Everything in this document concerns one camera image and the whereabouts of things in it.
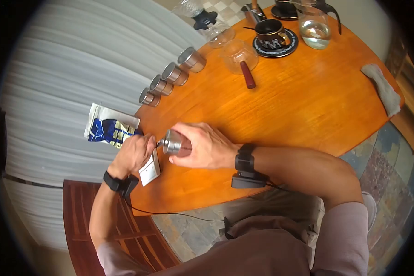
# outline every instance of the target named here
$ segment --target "person's hand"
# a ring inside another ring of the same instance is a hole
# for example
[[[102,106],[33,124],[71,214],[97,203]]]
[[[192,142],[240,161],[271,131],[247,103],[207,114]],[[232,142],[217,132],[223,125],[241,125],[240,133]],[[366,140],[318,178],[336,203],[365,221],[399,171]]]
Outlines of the person's hand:
[[[107,172],[113,178],[125,179],[147,163],[155,146],[156,138],[150,133],[145,136],[130,136],[123,142]]]
[[[172,129],[192,142],[192,152],[186,157],[170,156],[171,163],[190,168],[234,168],[239,145],[233,144],[217,129],[206,123],[177,123]]]

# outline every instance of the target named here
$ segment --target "towel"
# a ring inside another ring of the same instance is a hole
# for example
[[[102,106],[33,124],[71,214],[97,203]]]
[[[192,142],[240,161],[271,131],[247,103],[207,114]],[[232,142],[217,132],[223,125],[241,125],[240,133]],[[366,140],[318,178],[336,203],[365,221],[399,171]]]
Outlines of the towel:
[[[388,80],[383,76],[377,64],[367,64],[360,71],[376,82],[379,97],[385,107],[388,118],[400,111],[400,96],[394,91]]]

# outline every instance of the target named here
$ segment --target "water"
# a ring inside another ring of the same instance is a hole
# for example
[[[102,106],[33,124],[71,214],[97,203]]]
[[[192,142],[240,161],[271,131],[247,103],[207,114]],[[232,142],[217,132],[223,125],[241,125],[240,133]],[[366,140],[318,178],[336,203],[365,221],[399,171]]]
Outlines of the water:
[[[325,49],[330,43],[330,28],[315,20],[304,21],[300,25],[301,36],[305,43],[313,49]]]

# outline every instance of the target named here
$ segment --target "wooden table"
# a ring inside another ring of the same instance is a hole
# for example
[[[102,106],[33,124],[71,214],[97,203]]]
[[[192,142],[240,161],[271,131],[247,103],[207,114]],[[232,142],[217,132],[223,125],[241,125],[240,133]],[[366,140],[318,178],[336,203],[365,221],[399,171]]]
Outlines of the wooden table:
[[[270,9],[264,10],[271,17]],[[299,37],[297,21],[282,21]],[[329,17],[330,44],[324,50],[308,47],[299,38],[289,56],[259,57],[252,74],[256,88],[247,89],[243,75],[232,74],[219,57],[220,49],[204,45],[207,59],[199,73],[161,97],[156,107],[142,106],[136,116],[144,133],[160,139],[175,123],[206,122],[232,142],[261,146],[311,147],[340,156],[351,150],[387,121],[373,82],[360,72],[376,63],[394,90],[403,95],[391,73],[372,50],[345,26]],[[245,20],[233,26],[236,37],[251,44],[252,30]],[[158,150],[161,175],[131,193],[134,207],[156,213],[207,207],[250,196],[265,189],[233,189],[235,170],[199,170],[177,167]],[[147,215],[133,211],[135,215]]]

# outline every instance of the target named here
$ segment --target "black saucer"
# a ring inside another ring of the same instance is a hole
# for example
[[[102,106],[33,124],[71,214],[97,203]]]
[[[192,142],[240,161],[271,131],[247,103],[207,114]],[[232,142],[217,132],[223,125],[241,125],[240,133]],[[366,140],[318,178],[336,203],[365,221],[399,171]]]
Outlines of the black saucer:
[[[299,40],[298,36],[292,30],[285,28],[285,33],[291,41],[291,44],[288,46],[282,47],[280,49],[266,49],[261,46],[258,37],[255,37],[252,43],[253,48],[256,49],[258,55],[266,58],[281,58],[288,56],[289,54],[294,52],[294,50],[296,50],[296,48],[298,47]]]
[[[296,12],[296,10],[294,10],[294,13],[285,13],[282,12],[278,9],[278,7],[273,6],[271,8],[271,15],[273,15],[274,17],[276,17],[277,19],[281,19],[281,20],[297,20],[298,19],[298,13]]]

